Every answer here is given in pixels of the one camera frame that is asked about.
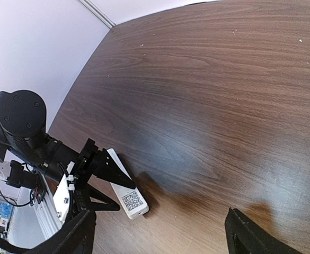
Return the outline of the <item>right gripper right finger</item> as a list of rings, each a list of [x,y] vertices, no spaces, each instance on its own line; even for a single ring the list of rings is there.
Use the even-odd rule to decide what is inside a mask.
[[[225,233],[229,253],[289,253],[296,249],[279,241],[236,208],[228,210]]]

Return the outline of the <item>white remote control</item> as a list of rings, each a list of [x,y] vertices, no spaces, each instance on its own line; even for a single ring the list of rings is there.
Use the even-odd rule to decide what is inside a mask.
[[[122,177],[124,179],[128,177],[128,180],[125,183],[110,184],[127,217],[131,220],[134,220],[149,211],[148,203],[137,188],[136,184],[132,181],[129,173],[127,172],[115,150],[110,148],[107,150],[107,152],[109,157],[113,159],[114,163],[119,167],[119,172],[122,173]]]

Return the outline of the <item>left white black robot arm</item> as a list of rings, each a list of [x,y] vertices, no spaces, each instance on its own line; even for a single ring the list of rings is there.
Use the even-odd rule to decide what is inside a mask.
[[[88,184],[91,176],[122,187],[135,183],[118,167],[107,149],[88,139],[80,152],[46,133],[47,109],[30,90],[0,92],[0,162],[7,151],[43,175],[67,181],[69,207],[77,210],[118,211],[120,206]]]

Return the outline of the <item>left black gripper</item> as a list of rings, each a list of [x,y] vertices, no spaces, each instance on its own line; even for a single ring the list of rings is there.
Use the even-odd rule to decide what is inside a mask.
[[[92,175],[122,187],[136,188],[136,184],[120,169],[107,149],[99,150],[95,141],[88,139],[76,159],[74,168],[74,176],[77,177],[76,208],[79,212],[120,210],[117,202],[88,184]]]

